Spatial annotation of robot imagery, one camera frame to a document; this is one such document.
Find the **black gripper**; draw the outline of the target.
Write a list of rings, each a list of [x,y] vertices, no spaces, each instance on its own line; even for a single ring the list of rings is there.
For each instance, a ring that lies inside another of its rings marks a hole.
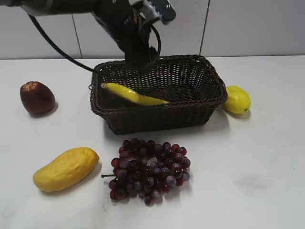
[[[127,0],[99,0],[92,12],[95,20],[124,52],[126,67],[148,72],[157,56],[149,46],[150,28],[143,28],[142,19]]]

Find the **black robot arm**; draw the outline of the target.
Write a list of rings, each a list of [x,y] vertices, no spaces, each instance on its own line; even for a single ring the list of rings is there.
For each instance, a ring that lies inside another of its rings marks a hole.
[[[70,57],[50,39],[36,20],[37,16],[91,13],[124,52],[128,68],[149,70],[160,56],[161,45],[158,44],[157,49],[149,45],[150,32],[156,29],[145,24],[144,18],[127,0],[2,0],[0,4],[21,7],[53,49],[70,62],[92,73],[94,69]]]

